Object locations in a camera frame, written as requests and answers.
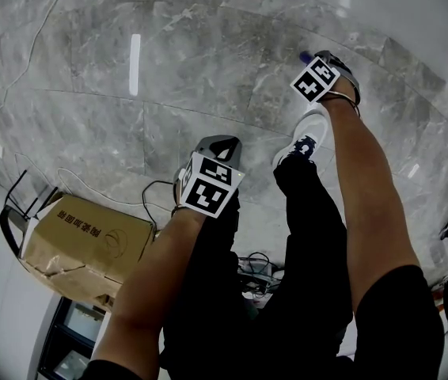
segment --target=black cable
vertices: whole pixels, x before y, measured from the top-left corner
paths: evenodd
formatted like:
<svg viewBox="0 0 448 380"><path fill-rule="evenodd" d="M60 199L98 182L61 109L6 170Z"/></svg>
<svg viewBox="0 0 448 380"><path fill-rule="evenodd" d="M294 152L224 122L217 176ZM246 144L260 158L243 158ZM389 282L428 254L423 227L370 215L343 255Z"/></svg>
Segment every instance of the black cable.
<svg viewBox="0 0 448 380"><path fill-rule="evenodd" d="M165 180L154 180L151 183L149 183L142 191L142 202L143 202L143 208L145 208L146 213L148 214L149 218L152 220L152 223L154 224L154 240L155 240L155 234L158 232L158 224L155 222L154 217L152 217L152 214L150 211L148 211L148 208L146 208L146 200L145 200L145 192L150 188L152 184L155 183L163 183L163 184L173 184L172 181L165 181Z"/></svg>

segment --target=wire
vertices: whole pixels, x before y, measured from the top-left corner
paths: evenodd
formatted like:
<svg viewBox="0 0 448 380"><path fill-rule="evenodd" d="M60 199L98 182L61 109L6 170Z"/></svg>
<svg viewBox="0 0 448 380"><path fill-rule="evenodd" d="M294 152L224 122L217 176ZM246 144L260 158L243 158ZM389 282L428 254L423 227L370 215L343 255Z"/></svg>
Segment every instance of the wire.
<svg viewBox="0 0 448 380"><path fill-rule="evenodd" d="M343 93L340 93L340 92L334 92L332 90L329 90L328 93L334 94L334 97L326 97L326 96L324 96L319 101L322 102L322 101L330 101L330 100L345 100L356 111L356 113L358 114L358 117L361 118L361 112L359 111L358 105L347 94L343 94Z"/></svg>
<svg viewBox="0 0 448 380"><path fill-rule="evenodd" d="M143 208L145 208L146 213L148 214L148 216L152 220L152 223L154 224L154 239L155 239L155 234L158 232L158 224L155 222L154 217L152 217L152 215L150 214L150 211L148 211L148 208L146 208L145 192L152 184L155 184L155 183L163 183L163 184L173 185L173 183L170 181L154 180L152 183L149 183L142 191Z"/></svg>
<svg viewBox="0 0 448 380"><path fill-rule="evenodd" d="M149 206L152 206L152 207L156 207L156 208L158 208L159 210L163 210L163 211L165 211L165 212L169 212L169 213L171 214L171 210L169 210L168 208L164 208L164 207L159 206L159 205L154 204L154 203L144 203L144 202L141 202L141 203L125 203L124 201L118 201L118 200L116 200L116 199L112 199L111 197L108 197L108 196L106 196L105 194L103 194L103 193L97 191L95 188L91 188L86 182L84 182L84 181L80 178L79 175L77 175L77 174L76 174L75 172L73 172L72 170L69 170L69 169L66 169L66 168L58 168L58 169L57 169L57 176L59 176L59 179L60 179L61 183L64 185L64 188L65 188L70 194L73 194L73 192L67 187L67 184L64 182L62 176L60 176L60 171L61 171L61 170L65 170L66 172L71 173L74 177L76 177L76 178L77 178L77 179L78 179L78 180L79 180L79 181L80 181L86 188L88 188L91 192L96 193L98 196L103 197L104 199L106 199L106 200L108 200L108 201L111 201L112 203L119 204L119 205L122 205L122 206L129 206L129 207L138 207L138 206L142 206L142 205L145 205L145 204L146 204L146 205L149 205ZM146 188L145 188L143 191L147 190L153 183L157 183L157 182L161 182L161 181L162 181L162 180L154 180L154 181L150 182L150 183L146 186ZM173 183L169 183L168 181L162 181L162 183L173 184Z"/></svg>
<svg viewBox="0 0 448 380"><path fill-rule="evenodd" d="M254 255L261 255L264 258L262 258L262 257L261 258L253 257ZM243 290L243 292L250 292L254 298L263 298L267 294L272 293L272 289L274 287L277 287L278 285L280 285L280 283L274 283L274 284L269 283L268 280L270 280L270 281L273 281L273 280L281 281L281 279L277 279L273 275L267 275L267 274L263 273L264 269L266 269L268 265L273 266L275 268L275 272L279 272L279 271L283 270L277 264L272 263L270 261L270 258L267 255L265 255L264 253L262 253L262 252L252 252L248 256L238 257L238 260L249 262L249 269L250 269L250 271L246 271L240 265L238 265L238 268L244 273L243 276L252 277L252 281L256 284L255 287L252 287L252 286L249 286L249 285L246 284L245 285L245 289ZM265 264L258 272L256 272L254 270L254 267L252 266L252 262L253 261L263 261L263 262L265 262Z"/></svg>
<svg viewBox="0 0 448 380"><path fill-rule="evenodd" d="M23 156L25 159L27 159L27 160L31 163L31 165L34 166L34 168L41 174L41 176L43 176L43 178L44 178L46 184L49 185L49 186L51 185L50 182L49 182L49 180L47 179L46 175L40 170L40 168L38 168L38 167L36 166L36 164L32 161L32 159L31 159L29 156L24 155L24 154L20 154L20 153L18 153L18 152L15 152L14 157L15 157L15 163L17 164L17 171L18 171L18 174L20 174L20 170L19 170L19 168L18 168L17 156ZM75 172L73 172L72 170L69 170L69 169L66 169L66 168L58 168L58 169L57 169L57 176L59 177L61 183L63 184L64 188L67 190L67 192L68 192L69 194L72 195L73 192L71 191L71 189L70 189L69 187L67 187L67 184L66 184L66 182L64 181L64 179L62 178L62 176L60 176L60 171L61 171L61 170L65 170L65 171L71 173L74 177L76 177L76 178L78 179L78 181L80 181L80 183L82 183L82 184L83 184L86 188L88 188L91 192L93 192L93 193L99 195L100 197L105 198L105 199L108 200L108 201L111 201L112 203L119 204L119 205L124 205L124 206L129 206L129 207L139 207L139 206L143 206L143 207L145 208L145 211L146 211L146 213L148 214L149 218L152 220L152 223L154 224L154 229L155 229L154 232L155 232L155 233L157 233L157 226L158 226L158 225L157 225L157 222L155 221L155 219L154 219L154 218L152 217L152 215L150 214L150 212L149 212L149 210L148 210L148 208L147 208L146 206L148 205L148 206L156 207L157 209L159 209L159 210L161 210L161 211L164 211L164 212L167 212L167 213L169 213L169 214L171 215L171 210L169 210L168 208L164 208L164 207L161 207L161 206L159 206L159 205L157 205L157 204L154 204L154 203L148 203L148 202L145 201L145 192L146 192L146 190L147 190L152 184L154 184L154 183L173 184L173 183L171 183L171 182L163 181L163 180L154 180L154 181L150 182L150 183L143 189L143 191L142 191L142 202L141 202L141 203L125 203L125 202L123 202L123 201L117 201L117 200L115 200L115 199L112 199L112 198L106 196L105 194L103 194L103 193L97 191L95 188L91 188L86 182L84 182L84 181L80 178L79 175L77 175L77 174L76 174Z"/></svg>

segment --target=cardboard box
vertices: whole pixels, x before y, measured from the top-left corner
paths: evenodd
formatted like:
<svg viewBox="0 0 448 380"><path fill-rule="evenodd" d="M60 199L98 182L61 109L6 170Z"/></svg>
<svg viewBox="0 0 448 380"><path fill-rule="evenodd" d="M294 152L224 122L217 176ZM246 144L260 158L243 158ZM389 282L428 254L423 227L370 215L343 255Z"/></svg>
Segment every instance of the cardboard box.
<svg viewBox="0 0 448 380"><path fill-rule="evenodd" d="M21 263L64 297L110 310L153 237L151 222L64 196L25 236Z"/></svg>

